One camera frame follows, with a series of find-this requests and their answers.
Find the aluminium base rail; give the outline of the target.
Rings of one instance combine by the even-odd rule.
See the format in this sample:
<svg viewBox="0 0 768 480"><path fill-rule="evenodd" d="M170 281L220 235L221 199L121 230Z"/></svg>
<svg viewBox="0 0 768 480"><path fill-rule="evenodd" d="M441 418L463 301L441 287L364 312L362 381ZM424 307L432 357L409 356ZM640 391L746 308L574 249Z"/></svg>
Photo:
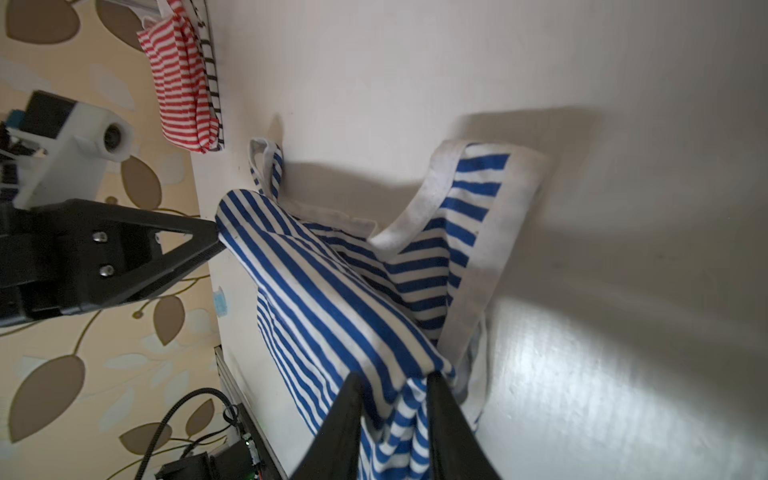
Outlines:
<svg viewBox="0 0 768 480"><path fill-rule="evenodd" d="M234 423L228 427L226 442L212 453L190 453L186 458L163 465L155 479L286 479L280 462L253 419L245 396L226 365L221 346L214 348L216 367L224 394L231 408L227 415Z"/></svg>

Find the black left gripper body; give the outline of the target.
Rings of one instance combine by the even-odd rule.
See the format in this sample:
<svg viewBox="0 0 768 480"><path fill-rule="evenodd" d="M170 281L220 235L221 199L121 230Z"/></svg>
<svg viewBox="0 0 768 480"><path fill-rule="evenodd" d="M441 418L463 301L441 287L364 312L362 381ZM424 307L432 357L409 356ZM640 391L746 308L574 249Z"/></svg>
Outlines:
<svg viewBox="0 0 768 480"><path fill-rule="evenodd" d="M1 325L20 326L139 298L150 228L127 210L73 200L33 210L1 204Z"/></svg>

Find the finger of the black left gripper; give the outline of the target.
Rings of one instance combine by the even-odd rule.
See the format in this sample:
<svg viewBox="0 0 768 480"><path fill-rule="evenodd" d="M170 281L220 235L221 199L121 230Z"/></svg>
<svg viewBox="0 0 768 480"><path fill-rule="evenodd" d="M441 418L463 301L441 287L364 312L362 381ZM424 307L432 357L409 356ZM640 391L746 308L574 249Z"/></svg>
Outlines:
<svg viewBox="0 0 768 480"><path fill-rule="evenodd" d="M119 300L132 303L161 295L224 250L214 222L128 209L121 215L120 243L126 270L119 275ZM179 246L164 252L160 232L187 234Z"/></svg>

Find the blue white striped tank top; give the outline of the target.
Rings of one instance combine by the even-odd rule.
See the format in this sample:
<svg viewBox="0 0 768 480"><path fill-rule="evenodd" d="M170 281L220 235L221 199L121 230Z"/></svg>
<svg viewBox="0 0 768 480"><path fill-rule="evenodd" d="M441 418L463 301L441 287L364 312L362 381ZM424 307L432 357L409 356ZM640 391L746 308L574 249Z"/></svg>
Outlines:
<svg viewBox="0 0 768 480"><path fill-rule="evenodd" d="M471 427L485 404L485 311L543 182L531 149L446 141L386 228L280 199L281 148L249 145L254 186L221 199L219 237L257 288L258 328L299 415L322 426L362 378L361 479L430 475L427 378L443 374Z"/></svg>

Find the red white striped folded top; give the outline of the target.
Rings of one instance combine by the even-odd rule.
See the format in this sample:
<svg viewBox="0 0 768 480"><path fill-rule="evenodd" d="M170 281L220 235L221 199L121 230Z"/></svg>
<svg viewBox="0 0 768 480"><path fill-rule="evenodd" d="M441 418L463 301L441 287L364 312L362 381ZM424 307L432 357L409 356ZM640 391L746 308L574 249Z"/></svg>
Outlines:
<svg viewBox="0 0 768 480"><path fill-rule="evenodd" d="M161 130L173 145L206 154L224 148L224 129L210 32L192 1L159 1L159 17L137 33L159 106Z"/></svg>

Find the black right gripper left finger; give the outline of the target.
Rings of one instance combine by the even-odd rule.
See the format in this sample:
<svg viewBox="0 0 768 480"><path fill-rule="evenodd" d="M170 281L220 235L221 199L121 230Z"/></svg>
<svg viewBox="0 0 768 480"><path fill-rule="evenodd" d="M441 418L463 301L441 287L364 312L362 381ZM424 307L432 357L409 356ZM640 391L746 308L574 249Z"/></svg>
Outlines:
<svg viewBox="0 0 768 480"><path fill-rule="evenodd" d="M362 416L362 380L351 373L291 478L357 479Z"/></svg>

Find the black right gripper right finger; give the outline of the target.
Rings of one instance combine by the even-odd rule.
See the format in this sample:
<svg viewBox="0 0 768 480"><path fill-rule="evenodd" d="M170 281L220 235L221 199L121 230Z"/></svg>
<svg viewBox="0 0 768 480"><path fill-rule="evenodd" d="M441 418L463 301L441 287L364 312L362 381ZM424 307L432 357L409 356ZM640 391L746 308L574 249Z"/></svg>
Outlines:
<svg viewBox="0 0 768 480"><path fill-rule="evenodd" d="M427 378L426 400L431 478L499 480L439 372Z"/></svg>

